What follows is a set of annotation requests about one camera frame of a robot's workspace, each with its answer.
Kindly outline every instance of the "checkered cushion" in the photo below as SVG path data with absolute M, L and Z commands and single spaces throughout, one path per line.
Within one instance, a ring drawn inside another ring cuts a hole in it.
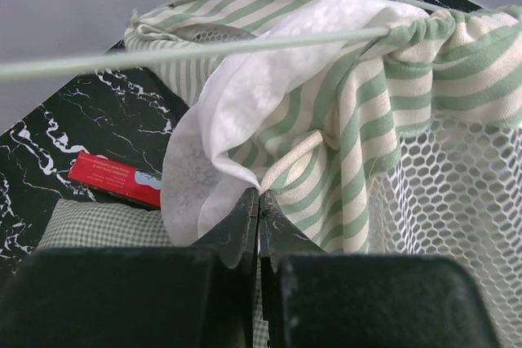
M 59 200 L 38 249 L 109 246 L 161 247 L 172 246 L 172 243 L 159 211 L 148 212 L 121 204 Z M 263 321 L 259 268 L 255 301 L 254 348 L 267 348 L 268 322 Z

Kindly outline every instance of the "black marble surface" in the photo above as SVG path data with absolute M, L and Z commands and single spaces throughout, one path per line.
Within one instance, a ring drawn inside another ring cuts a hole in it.
M 115 201 L 68 180 L 80 151 L 159 173 L 185 110 L 147 69 L 100 71 L 73 79 L 0 136 L 0 286 L 38 244 L 59 198 Z

